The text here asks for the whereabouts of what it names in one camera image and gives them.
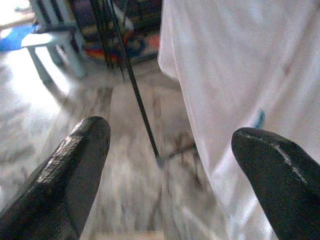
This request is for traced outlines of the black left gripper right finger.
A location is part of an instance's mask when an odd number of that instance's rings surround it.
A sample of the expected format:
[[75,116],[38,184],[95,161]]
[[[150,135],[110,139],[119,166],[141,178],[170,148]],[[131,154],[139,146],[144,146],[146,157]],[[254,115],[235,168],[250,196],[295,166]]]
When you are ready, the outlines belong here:
[[293,141],[242,127],[231,139],[235,159],[280,240],[320,238],[320,166]]

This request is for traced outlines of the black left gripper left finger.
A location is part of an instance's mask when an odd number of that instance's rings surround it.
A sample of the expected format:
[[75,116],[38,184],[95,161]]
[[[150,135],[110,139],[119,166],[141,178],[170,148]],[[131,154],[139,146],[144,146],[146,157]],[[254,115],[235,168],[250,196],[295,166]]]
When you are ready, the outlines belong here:
[[3,240],[78,240],[100,185],[111,128],[80,121],[0,213]]

